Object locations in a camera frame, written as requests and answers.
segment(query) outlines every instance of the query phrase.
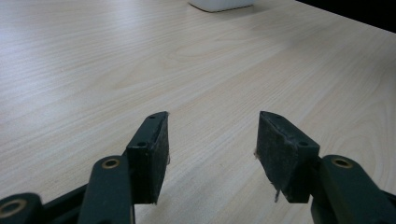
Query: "screw hole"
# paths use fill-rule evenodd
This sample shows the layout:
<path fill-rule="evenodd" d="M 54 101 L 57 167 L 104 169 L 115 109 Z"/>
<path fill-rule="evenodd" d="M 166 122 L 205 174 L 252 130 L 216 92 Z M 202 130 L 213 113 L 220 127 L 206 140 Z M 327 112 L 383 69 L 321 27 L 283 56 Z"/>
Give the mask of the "screw hole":
<path fill-rule="evenodd" d="M 102 163 L 102 167 L 105 169 L 112 169 L 120 165 L 120 161 L 117 159 L 109 159 Z"/>
<path fill-rule="evenodd" d="M 137 145 L 138 145 L 139 147 L 146 147 L 146 146 L 147 146 L 147 143 L 145 143 L 145 142 L 139 142 L 139 143 L 137 143 Z"/>
<path fill-rule="evenodd" d="M 103 220 L 103 221 L 98 222 L 97 224 L 111 224 L 111 223 L 112 222 L 109 220 Z"/>
<path fill-rule="evenodd" d="M 15 199 L 0 205 L 0 218 L 11 217 L 19 213 L 26 204 L 27 202 L 24 199 Z"/>
<path fill-rule="evenodd" d="M 308 146 L 308 144 L 306 142 L 299 142 L 298 145 L 303 146 L 303 147 Z"/>
<path fill-rule="evenodd" d="M 352 163 L 350 163 L 347 160 L 341 159 L 341 158 L 332 159 L 332 163 L 338 167 L 342 167 L 342 168 L 346 168 L 346 169 L 352 168 L 352 166 L 353 166 Z"/>

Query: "wood grain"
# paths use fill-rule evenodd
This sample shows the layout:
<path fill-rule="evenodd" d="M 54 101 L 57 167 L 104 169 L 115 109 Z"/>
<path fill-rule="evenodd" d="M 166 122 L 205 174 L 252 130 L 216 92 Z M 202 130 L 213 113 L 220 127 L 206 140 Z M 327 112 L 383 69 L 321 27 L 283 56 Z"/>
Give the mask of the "wood grain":
<path fill-rule="evenodd" d="M 138 223 L 312 223 L 253 156 L 281 114 L 396 193 L 396 36 L 290 0 L 0 2 L 0 198 L 48 202 L 167 110 L 172 162 Z"/>

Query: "light wood surface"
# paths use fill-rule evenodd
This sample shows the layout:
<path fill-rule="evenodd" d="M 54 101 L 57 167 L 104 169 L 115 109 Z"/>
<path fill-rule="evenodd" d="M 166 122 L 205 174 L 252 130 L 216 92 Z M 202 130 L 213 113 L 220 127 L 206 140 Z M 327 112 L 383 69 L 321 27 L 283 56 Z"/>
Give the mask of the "light wood surface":
<path fill-rule="evenodd" d="M 396 193 L 396 35 L 290 0 L 205 13 L 187 0 L 0 1 L 0 198 L 48 202 L 167 110 L 171 164 L 138 223 L 312 223 L 274 203 L 259 112 Z"/>

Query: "white box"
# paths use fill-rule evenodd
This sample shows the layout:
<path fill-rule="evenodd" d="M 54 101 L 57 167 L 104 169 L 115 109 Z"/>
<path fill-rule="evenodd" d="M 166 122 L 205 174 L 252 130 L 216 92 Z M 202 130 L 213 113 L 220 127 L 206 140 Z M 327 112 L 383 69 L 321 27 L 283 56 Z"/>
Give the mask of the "white box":
<path fill-rule="evenodd" d="M 215 12 L 253 5 L 254 0 L 190 0 L 190 4 L 203 11 Z"/>

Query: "black plastic part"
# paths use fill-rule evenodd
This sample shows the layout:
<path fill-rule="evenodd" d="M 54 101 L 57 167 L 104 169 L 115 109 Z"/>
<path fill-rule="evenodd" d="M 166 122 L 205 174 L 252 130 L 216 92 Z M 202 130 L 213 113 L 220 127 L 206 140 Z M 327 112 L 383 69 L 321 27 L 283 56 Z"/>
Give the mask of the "black plastic part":
<path fill-rule="evenodd" d="M 393 207 L 396 209 L 396 195 L 393 195 L 391 193 L 388 193 L 384 190 L 382 192 L 387 196 L 388 200 L 392 203 Z"/>
<path fill-rule="evenodd" d="M 78 224 L 131 223 L 134 221 L 128 160 L 111 156 L 99 160 L 78 217 Z"/>
<path fill-rule="evenodd" d="M 77 223 L 86 185 L 44 205 L 44 220 L 49 224 Z"/>
<path fill-rule="evenodd" d="M 396 13 L 392 0 L 345 1 L 345 0 L 297 0 L 313 7 L 361 21 L 396 33 Z"/>
<path fill-rule="evenodd" d="M 396 209 L 358 163 L 326 156 L 319 174 L 338 223 L 396 223 Z"/>
<path fill-rule="evenodd" d="M 328 207 L 321 206 L 315 199 L 311 204 L 311 214 L 315 224 L 337 223 L 337 218 L 335 217 L 333 210 Z"/>
<path fill-rule="evenodd" d="M 134 203 L 156 203 L 169 160 L 168 113 L 147 117 L 124 155 L 131 164 Z"/>
<path fill-rule="evenodd" d="M 318 162 L 319 145 L 278 114 L 260 113 L 256 156 L 268 179 L 289 203 L 307 203 L 310 169 Z"/>
<path fill-rule="evenodd" d="M 15 194 L 0 201 L 1 224 L 42 223 L 43 205 L 33 193 Z"/>

